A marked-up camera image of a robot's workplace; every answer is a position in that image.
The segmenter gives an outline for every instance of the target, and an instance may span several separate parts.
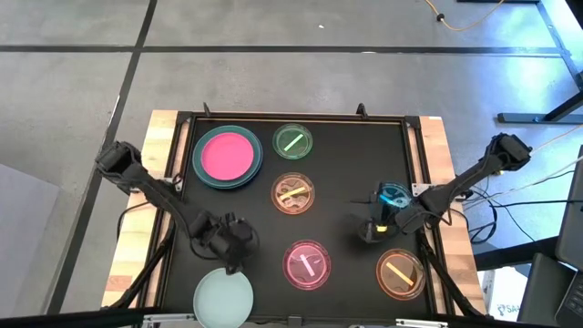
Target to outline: green petri dish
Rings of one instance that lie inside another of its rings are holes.
[[[312,133],[299,124],[286,124],[275,131],[273,148],[285,159],[301,159],[312,150]]]

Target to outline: orange petri dish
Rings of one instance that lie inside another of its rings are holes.
[[[411,252],[394,249],[385,252],[376,263],[376,280],[387,295],[409,301],[423,291],[425,271]]]
[[[286,214],[304,213],[313,204],[314,196],[315,189],[312,182],[301,173],[283,174],[271,187],[273,204]]]

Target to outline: metal bracket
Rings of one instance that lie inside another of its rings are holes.
[[[174,178],[162,178],[162,179],[160,179],[160,180],[162,180],[162,181],[164,181],[164,182],[168,183],[169,185],[172,185],[172,184],[174,183],[174,181],[173,181],[173,180],[174,180]],[[176,192],[181,192],[181,191],[182,191],[182,187],[183,187],[183,185],[184,185],[184,181],[183,181],[183,180],[180,180],[179,182],[177,182],[177,183],[174,185],[174,190],[175,190]],[[138,189],[138,188],[136,188],[136,187],[133,187],[133,188],[131,188],[129,191],[130,191],[130,192],[135,192],[135,193],[139,193],[139,192],[140,192],[140,191],[139,191],[139,189]]]
[[[411,184],[411,191],[413,192],[413,197],[417,197],[417,196],[421,195],[422,192],[424,192],[432,187],[436,187],[436,186],[439,186],[439,185],[431,184],[431,183],[413,183],[413,184]],[[464,201],[465,198],[458,196],[455,198],[455,200]]]
[[[360,115],[363,120],[368,119],[368,114],[366,113],[366,108],[364,107],[363,103],[358,104],[358,108],[356,108],[356,115]]]
[[[193,115],[194,114],[192,112],[180,111],[176,116],[177,126],[180,127],[182,126],[182,124],[190,122],[190,119],[192,118]]]
[[[210,118],[210,109],[209,109],[209,105],[207,105],[206,102],[202,103],[202,108],[204,109],[204,116],[206,116],[207,118]]]
[[[410,328],[446,328],[447,323],[430,322],[425,320],[397,319],[397,326]]]
[[[192,313],[149,314],[144,315],[143,323],[149,327],[154,323],[179,323],[194,320],[196,320],[196,317]]]
[[[298,315],[290,315],[288,317],[288,327],[297,328],[302,327],[303,319]]]
[[[407,124],[414,129],[419,129],[421,128],[421,120],[419,119],[419,117],[415,117],[415,116],[405,116],[404,117],[404,121],[407,122]]]

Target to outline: pink disc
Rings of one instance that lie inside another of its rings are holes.
[[[233,180],[251,167],[253,146],[247,138],[234,132],[213,137],[202,149],[200,163],[212,178]]]
[[[298,289],[313,291],[330,276],[330,257],[316,241],[297,241],[283,256],[283,274]]]

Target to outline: plastic dish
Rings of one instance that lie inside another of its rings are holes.
[[[251,167],[253,146],[241,134],[221,133],[204,145],[200,162],[205,172],[214,179],[237,179]]]
[[[273,148],[285,159],[301,159],[312,150],[312,133],[299,124],[286,124],[275,131]]]
[[[283,274],[296,288],[313,291],[328,280],[331,270],[328,251],[316,241],[297,241],[283,256]]]
[[[271,187],[271,200],[286,214],[304,213],[313,204],[315,189],[308,177],[300,173],[279,176]]]
[[[385,182],[378,193],[378,200],[397,209],[404,209],[411,203],[411,193],[407,188],[392,182]]]
[[[202,150],[204,150],[205,145],[209,143],[211,139],[218,136],[219,134],[228,132],[240,134],[250,142],[253,148],[253,161],[249,169],[239,178],[232,180],[219,180],[211,177],[211,175],[209,175],[209,173],[207,173],[202,167]],[[199,139],[199,142],[195,146],[192,153],[192,165],[194,166],[194,171],[199,179],[212,188],[223,190],[238,188],[249,182],[257,174],[257,172],[259,172],[262,161],[263,149],[259,139],[251,131],[238,126],[222,126],[207,132]]]
[[[245,323],[253,306],[251,283],[241,272],[213,270],[200,280],[192,301],[194,314],[205,328],[233,328]]]
[[[376,263],[376,279],[387,295],[399,301],[419,296],[425,287],[421,262],[409,251],[387,251]]]

